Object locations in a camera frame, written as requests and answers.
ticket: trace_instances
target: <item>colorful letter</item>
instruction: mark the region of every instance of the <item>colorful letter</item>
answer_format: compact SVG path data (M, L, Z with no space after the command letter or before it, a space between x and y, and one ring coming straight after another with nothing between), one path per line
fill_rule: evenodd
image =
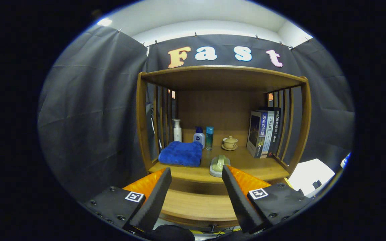
M197 54L194 56L198 61L202 60L215 60L217 56L215 55L215 49L213 47L205 46L200 47L196 50Z
M169 64L168 68L172 69L183 65L184 62L181 61L180 58L185 60L187 58L187 52L190 52L191 50L192 49L187 46L169 51L168 54L171 57L171 63Z
M266 53L270 56L272 64L276 67L282 67L282 63L278 61L279 54L275 53L274 50L268 50Z
M250 61L253 57L251 56L251 49L248 47L236 46L233 48L236 53L235 58L239 61Z

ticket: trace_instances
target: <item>soap dish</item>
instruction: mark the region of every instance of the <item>soap dish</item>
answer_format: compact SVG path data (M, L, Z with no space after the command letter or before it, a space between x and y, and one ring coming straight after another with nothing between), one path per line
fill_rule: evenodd
M230 159L226 157L226 160L227 160L227 163L224 163L224 165L230 166ZM211 174L211 176L214 176L214 177L221 177L222 171L214 171L214 170L212 169L213 163L216 163L217 161L218 161L218 157L214 157L214 158L211 160L211 165L209 166L209 173Z
M221 145L221 148L223 148L223 149L226 150L226 151L234 151L234 150L238 149L238 146L236 146L236 147L233 148L233 149L227 149L227 148L224 147L224 145Z

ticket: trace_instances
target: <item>folded towel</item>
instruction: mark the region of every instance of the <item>folded towel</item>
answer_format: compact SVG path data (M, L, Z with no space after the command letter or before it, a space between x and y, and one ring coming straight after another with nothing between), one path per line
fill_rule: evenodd
M200 142L171 142L159 154L159 162L183 166L199 166L202 157Z

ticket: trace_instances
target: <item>black curtain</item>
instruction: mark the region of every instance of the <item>black curtain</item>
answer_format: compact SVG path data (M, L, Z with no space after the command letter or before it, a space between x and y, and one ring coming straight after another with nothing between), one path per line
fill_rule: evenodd
M301 161L318 158L336 171L353 145L351 89L336 60L317 40L306 41L291 53L309 79L312 94L311 128Z
M135 122L146 50L116 29L95 25L64 50L44 82L40 145L57 180L80 202L147 174Z

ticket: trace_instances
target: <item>white ceiling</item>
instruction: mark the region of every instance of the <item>white ceiling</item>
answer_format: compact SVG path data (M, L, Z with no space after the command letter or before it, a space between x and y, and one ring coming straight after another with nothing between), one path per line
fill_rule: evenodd
M129 36L193 20L247 23L278 32L284 17L247 0L143 0L107 16L111 27Z

